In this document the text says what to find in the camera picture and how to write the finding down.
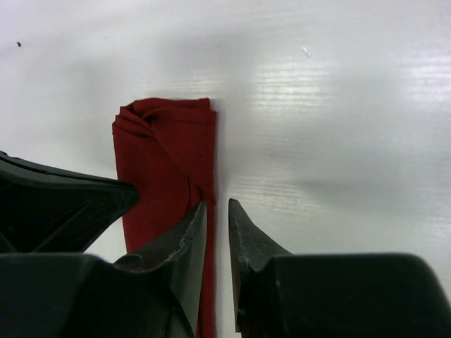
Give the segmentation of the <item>dark red cloth napkin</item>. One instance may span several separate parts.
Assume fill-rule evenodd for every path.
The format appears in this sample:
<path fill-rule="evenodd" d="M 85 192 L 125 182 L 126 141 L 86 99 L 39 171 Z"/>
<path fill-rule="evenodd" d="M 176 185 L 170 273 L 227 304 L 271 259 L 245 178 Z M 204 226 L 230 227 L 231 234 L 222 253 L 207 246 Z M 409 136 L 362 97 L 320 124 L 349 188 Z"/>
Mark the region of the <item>dark red cloth napkin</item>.
<path fill-rule="evenodd" d="M 198 337 L 216 335 L 216 120 L 208 98 L 149 98 L 122 106 L 112 125 L 118 179 L 140 196 L 123 216 L 129 252 L 170 229 L 195 204 L 207 204 Z"/>

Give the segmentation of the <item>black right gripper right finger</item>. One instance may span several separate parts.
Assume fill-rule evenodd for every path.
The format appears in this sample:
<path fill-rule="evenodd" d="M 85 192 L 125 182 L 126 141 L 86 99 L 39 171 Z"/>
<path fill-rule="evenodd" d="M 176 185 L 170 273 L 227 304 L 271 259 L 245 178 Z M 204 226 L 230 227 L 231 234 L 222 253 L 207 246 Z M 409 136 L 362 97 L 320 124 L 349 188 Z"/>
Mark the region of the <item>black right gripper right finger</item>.
<path fill-rule="evenodd" d="M 450 304 L 406 253 L 295 255 L 228 202 L 235 329 L 243 337 L 449 337 Z"/>

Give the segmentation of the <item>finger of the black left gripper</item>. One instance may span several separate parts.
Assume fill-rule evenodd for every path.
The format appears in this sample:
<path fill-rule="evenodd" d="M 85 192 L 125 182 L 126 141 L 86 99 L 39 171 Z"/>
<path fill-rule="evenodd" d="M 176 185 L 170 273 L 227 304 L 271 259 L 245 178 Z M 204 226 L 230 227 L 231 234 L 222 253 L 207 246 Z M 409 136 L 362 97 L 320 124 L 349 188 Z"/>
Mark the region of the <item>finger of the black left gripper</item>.
<path fill-rule="evenodd" d="M 139 201 L 130 183 L 1 153 L 1 252 L 83 252 Z"/>

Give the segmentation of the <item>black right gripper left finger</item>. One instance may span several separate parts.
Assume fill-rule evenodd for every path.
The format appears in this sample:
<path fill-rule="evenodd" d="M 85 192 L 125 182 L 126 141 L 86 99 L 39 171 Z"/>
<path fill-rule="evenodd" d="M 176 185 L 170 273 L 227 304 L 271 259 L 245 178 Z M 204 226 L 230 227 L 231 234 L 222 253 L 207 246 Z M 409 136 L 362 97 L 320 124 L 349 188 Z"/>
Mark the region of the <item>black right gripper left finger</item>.
<path fill-rule="evenodd" d="M 194 337 L 206 204 L 114 263 L 78 253 L 1 256 L 2 337 Z"/>

